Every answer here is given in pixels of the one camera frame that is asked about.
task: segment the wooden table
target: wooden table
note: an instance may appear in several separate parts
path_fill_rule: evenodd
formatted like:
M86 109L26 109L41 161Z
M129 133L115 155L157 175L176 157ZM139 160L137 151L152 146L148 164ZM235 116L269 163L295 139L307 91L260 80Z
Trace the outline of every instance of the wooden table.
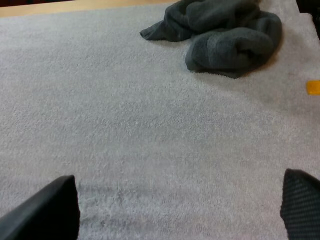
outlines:
M170 3L174 0L73 0L42 4L0 7L0 17L52 14L134 5Z

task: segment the black plastic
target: black plastic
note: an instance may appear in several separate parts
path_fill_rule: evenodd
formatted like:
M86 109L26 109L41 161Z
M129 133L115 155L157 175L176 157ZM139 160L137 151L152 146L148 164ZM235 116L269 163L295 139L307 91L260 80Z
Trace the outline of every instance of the black plastic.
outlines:
M75 177L61 176L0 218L0 240L76 240L79 225Z

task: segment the orange object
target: orange object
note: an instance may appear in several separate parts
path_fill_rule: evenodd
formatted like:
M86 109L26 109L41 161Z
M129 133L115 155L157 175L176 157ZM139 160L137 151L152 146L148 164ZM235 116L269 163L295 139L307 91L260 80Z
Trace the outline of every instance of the orange object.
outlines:
M309 95L320 95L320 80L308 81L306 91Z

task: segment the dark gray towel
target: dark gray towel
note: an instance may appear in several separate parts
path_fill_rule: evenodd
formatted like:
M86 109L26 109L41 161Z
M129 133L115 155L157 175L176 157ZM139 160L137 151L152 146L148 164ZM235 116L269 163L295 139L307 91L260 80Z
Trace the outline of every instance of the dark gray towel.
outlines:
M238 78L269 60L279 45L281 32L280 19L273 13L261 12L247 27L197 36L186 54L186 66L192 71Z
M187 68L238 78L268 61L281 40L282 23L260 11L257 0L181 0L140 34L171 42L198 35L185 57Z
M259 15L256 0L181 0L164 19L140 32L146 40L179 42L214 29L244 27Z

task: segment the gray towel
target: gray towel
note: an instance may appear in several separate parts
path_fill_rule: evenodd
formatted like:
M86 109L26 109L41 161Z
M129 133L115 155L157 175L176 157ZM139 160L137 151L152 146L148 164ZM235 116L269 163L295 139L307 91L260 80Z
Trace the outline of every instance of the gray towel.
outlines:
M260 11L257 0L181 0L140 34L171 42L198 35L185 57L187 68L238 78L269 60L282 24L277 15Z
M189 70L212 72L238 78L265 64L279 45L280 19L261 12L247 27L219 29L197 36L191 44L185 64Z
M256 0L181 0L164 19L140 32L146 40L179 42L214 29L244 27L260 13Z

